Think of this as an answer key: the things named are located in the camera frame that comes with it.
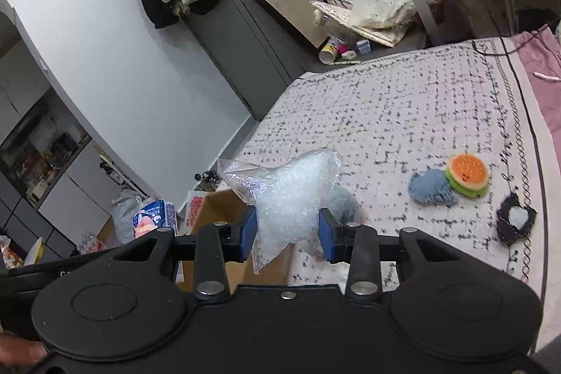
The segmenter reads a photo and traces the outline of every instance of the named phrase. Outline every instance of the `plastic bag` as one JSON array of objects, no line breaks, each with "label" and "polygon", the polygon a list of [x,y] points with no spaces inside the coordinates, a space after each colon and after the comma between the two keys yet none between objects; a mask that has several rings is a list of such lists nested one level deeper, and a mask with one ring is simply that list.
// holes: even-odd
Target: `plastic bag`
[{"label": "plastic bag", "polygon": [[120,244],[127,244],[134,240],[133,217],[143,197],[128,188],[121,189],[121,195],[111,202],[111,216],[115,225],[115,233]]},{"label": "plastic bag", "polygon": [[363,26],[351,26],[349,25],[349,16],[352,11],[336,5],[329,5],[325,2],[311,1],[311,4],[318,9],[318,11],[327,15],[342,27],[350,29],[358,36],[389,47],[394,47],[398,44],[407,32],[409,26],[413,24],[413,20],[411,19],[387,29],[371,29]]},{"label": "plastic bag", "polygon": [[80,254],[91,254],[92,252],[100,252],[107,249],[104,243],[89,232],[83,234],[82,241],[76,248]]},{"label": "plastic bag", "polygon": [[0,250],[4,251],[4,249],[7,249],[11,242],[12,240],[10,238],[0,235]]},{"label": "plastic bag", "polygon": [[319,210],[339,178],[335,150],[309,151],[275,169],[218,159],[218,173],[246,203],[257,208],[257,236],[252,249],[258,273],[289,243],[318,240]]},{"label": "plastic bag", "polygon": [[369,29],[387,29],[409,21],[417,13],[413,0],[354,0],[347,23]]}]

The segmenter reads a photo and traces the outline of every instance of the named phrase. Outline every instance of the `blue gripper pad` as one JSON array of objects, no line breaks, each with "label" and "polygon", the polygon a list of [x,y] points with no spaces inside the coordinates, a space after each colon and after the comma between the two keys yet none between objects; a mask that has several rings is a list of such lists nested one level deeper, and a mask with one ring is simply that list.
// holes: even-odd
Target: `blue gripper pad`
[{"label": "blue gripper pad", "polygon": [[246,261],[253,247],[253,241],[257,235],[257,209],[255,206],[250,206],[245,212],[245,224],[241,228],[241,242],[239,248],[242,258]]},{"label": "blue gripper pad", "polygon": [[328,262],[336,262],[336,249],[335,249],[335,233],[333,233],[333,228],[329,224],[328,218],[331,216],[331,212],[326,208],[322,208],[319,211],[319,241],[322,244],[323,255]]}]

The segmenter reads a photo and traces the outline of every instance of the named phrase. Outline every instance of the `small box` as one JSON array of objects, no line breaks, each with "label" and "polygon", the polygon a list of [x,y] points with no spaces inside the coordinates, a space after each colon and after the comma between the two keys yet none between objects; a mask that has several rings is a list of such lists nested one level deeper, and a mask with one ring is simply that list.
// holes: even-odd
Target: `small box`
[{"label": "small box", "polygon": [[177,219],[173,203],[156,200],[145,205],[133,217],[135,238],[160,227],[169,227],[177,234]]},{"label": "small box", "polygon": [[370,42],[367,39],[359,40],[355,45],[356,51],[361,56],[370,53],[372,49],[370,48]]},{"label": "small box", "polygon": [[[246,208],[247,205],[232,190],[209,193],[191,233],[195,234],[199,228],[215,222],[234,223]],[[226,263],[230,292],[234,293],[239,284],[287,285],[291,260],[292,245],[289,244],[277,258],[263,267],[259,274],[253,272],[251,256],[243,264]],[[193,289],[193,272],[194,262],[183,262],[184,282],[178,284],[178,287],[184,292],[191,292]]]}]

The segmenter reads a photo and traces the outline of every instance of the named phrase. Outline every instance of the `human hand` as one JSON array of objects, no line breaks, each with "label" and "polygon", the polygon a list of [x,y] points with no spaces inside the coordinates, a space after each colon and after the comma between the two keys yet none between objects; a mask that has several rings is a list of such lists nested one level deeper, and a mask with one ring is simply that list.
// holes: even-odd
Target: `human hand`
[{"label": "human hand", "polygon": [[3,365],[31,367],[46,356],[47,350],[42,342],[0,334],[0,363]]}]

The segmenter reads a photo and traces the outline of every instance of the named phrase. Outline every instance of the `cardboard box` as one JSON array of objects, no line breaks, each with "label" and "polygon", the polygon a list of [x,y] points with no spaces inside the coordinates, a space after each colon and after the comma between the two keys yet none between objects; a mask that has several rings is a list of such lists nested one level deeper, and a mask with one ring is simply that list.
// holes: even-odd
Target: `cardboard box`
[{"label": "cardboard box", "polygon": [[[246,204],[232,190],[210,193],[205,198],[192,233],[194,234],[199,228],[215,222],[234,223],[246,208]],[[230,292],[233,293],[238,284],[286,285],[291,259],[292,245],[289,244],[277,258],[262,268],[259,274],[253,272],[251,256],[243,264],[226,263]],[[194,262],[183,262],[185,282],[178,284],[178,286],[185,292],[191,292],[193,289],[193,265]]]}]

